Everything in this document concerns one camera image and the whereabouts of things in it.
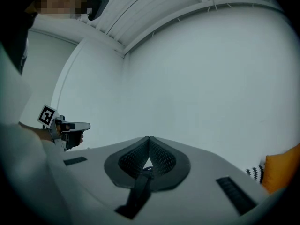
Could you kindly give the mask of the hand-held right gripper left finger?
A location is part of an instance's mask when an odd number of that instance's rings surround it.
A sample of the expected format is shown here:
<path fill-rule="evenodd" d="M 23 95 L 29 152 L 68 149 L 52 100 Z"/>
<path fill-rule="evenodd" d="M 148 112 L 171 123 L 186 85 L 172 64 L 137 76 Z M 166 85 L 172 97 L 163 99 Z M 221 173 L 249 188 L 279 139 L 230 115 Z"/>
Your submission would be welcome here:
<path fill-rule="evenodd" d="M 149 138 L 62 154 L 92 195 L 116 212 L 138 212 L 150 197 Z"/>

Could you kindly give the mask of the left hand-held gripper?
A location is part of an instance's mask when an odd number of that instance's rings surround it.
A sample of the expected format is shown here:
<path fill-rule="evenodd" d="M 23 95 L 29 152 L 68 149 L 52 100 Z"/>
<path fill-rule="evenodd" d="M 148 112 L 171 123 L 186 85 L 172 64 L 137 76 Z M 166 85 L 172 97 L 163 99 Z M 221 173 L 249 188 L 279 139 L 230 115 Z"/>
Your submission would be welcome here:
<path fill-rule="evenodd" d="M 62 132 L 69 130 L 70 132 L 78 132 L 90 129 L 90 124 L 85 122 L 70 122 L 69 125 L 63 115 L 59 115 L 55 109 L 48 105 L 44 105 L 37 121 L 47 128 L 52 141 L 62 151 L 67 151 L 67 142 L 61 138 Z"/>

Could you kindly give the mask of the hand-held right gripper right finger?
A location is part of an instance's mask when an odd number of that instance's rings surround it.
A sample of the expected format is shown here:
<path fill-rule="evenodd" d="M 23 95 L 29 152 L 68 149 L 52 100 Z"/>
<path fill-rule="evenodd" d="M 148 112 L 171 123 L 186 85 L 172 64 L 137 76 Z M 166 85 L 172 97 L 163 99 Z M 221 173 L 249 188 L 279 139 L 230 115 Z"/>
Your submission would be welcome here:
<path fill-rule="evenodd" d="M 191 169 L 175 189 L 152 193 L 140 211 L 140 222 L 232 222 L 239 217 L 217 179 L 230 177 L 255 203 L 267 191 L 244 171 L 219 155 L 179 142 L 161 139 L 189 158 Z"/>

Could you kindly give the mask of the person's left forearm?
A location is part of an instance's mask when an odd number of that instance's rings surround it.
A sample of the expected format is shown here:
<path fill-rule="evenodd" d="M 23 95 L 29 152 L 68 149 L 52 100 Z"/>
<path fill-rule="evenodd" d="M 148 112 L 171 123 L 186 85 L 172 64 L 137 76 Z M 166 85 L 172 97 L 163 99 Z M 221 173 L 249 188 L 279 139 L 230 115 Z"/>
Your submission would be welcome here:
<path fill-rule="evenodd" d="M 49 133 L 49 131 L 47 129 L 44 128 L 36 128 L 36 127 L 31 127 L 31 126 L 27 126 L 21 122 L 18 123 L 22 128 L 25 128 L 27 130 L 30 130 L 32 132 L 34 132 L 41 140 L 46 140 L 46 141 L 50 141 L 52 142 L 53 139 Z"/>

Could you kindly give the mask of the person's left hand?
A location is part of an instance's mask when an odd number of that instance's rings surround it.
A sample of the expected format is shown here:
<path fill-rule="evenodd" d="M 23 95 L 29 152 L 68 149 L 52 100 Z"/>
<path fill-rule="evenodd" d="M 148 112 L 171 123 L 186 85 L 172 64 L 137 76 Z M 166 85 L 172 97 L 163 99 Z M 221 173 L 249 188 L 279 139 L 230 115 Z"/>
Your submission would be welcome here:
<path fill-rule="evenodd" d="M 66 135 L 66 149 L 71 150 L 73 147 L 77 147 L 81 143 L 83 131 L 68 132 Z"/>

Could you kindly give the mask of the black white patterned blanket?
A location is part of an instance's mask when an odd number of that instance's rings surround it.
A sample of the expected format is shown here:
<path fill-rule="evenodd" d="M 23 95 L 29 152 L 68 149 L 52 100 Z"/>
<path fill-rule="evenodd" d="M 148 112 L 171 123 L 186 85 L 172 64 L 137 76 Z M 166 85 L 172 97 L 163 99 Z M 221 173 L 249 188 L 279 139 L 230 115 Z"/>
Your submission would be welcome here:
<path fill-rule="evenodd" d="M 245 169 L 245 173 L 258 183 L 262 183 L 264 177 L 265 163 Z"/>

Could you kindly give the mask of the white roller blind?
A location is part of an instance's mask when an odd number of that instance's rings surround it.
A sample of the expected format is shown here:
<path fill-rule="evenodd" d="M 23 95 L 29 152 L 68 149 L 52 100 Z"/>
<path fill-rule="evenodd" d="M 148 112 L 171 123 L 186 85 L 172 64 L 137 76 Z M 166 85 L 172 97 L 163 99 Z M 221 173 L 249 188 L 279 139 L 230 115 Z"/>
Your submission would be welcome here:
<path fill-rule="evenodd" d="M 29 31 L 28 41 L 28 56 L 22 77 L 31 88 L 31 97 L 20 122 L 41 128 L 38 116 L 44 105 L 51 104 L 60 73 L 77 45 L 34 31 Z"/>

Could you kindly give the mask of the large orange cushion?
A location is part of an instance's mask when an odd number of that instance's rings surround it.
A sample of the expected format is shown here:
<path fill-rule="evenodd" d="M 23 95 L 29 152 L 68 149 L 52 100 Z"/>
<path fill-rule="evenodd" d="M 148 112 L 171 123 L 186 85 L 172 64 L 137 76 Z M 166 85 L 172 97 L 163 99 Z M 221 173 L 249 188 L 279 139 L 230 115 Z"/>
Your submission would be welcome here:
<path fill-rule="evenodd" d="M 300 143 L 282 154 L 268 155 L 262 186 L 272 194 L 292 181 L 300 166 Z"/>

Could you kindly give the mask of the person's black shirt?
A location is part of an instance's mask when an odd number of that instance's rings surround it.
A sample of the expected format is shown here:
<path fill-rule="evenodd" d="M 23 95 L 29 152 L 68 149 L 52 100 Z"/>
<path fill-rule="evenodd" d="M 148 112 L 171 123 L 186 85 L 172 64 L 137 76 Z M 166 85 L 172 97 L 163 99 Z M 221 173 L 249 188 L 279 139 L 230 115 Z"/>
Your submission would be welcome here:
<path fill-rule="evenodd" d="M 27 59 L 28 30 L 32 25 L 32 19 L 25 12 L 21 13 L 18 18 L 20 22 L 15 22 L 5 28 L 1 42 L 16 70 L 22 75 Z"/>

